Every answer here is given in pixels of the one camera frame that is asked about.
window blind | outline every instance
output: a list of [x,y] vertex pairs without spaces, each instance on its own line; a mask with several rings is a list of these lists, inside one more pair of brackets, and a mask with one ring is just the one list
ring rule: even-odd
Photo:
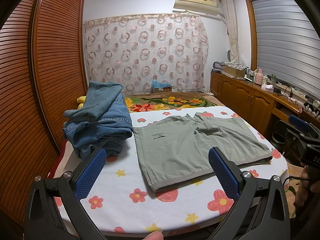
[[320,39],[294,0],[251,0],[257,68],[320,98]]

wooden window frame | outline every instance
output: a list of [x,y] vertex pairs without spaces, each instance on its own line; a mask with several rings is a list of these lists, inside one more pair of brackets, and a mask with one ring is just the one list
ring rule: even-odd
[[245,0],[247,3],[249,22],[250,22],[250,34],[251,34],[251,70],[257,69],[257,56],[258,56],[258,45],[257,45],[257,27],[256,19],[254,17],[253,5],[250,0]]

sheer curtain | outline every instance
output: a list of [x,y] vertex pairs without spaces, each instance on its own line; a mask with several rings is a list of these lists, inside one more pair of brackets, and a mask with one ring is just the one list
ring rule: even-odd
[[177,91],[204,91],[209,44],[199,16],[148,14],[86,21],[84,48],[90,80],[119,82],[127,95],[150,93],[153,79]]
[[233,0],[221,0],[227,18],[227,28],[230,39],[230,58],[239,62],[238,26],[236,9]]

yellow cloth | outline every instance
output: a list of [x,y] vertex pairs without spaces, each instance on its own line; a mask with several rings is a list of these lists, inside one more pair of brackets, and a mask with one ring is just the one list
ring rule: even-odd
[[84,101],[85,101],[85,96],[84,97],[79,97],[78,99],[77,99],[77,103],[78,104],[83,104],[84,103]]

cardboard box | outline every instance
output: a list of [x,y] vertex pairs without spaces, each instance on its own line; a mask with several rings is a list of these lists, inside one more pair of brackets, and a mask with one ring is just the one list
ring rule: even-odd
[[244,77],[244,74],[245,74],[245,69],[239,70],[239,69],[229,67],[228,65],[224,66],[224,71],[230,75],[233,75],[234,77]]
[[171,87],[162,88],[162,90],[159,90],[159,88],[154,89],[154,93],[161,93],[161,92],[171,92]]

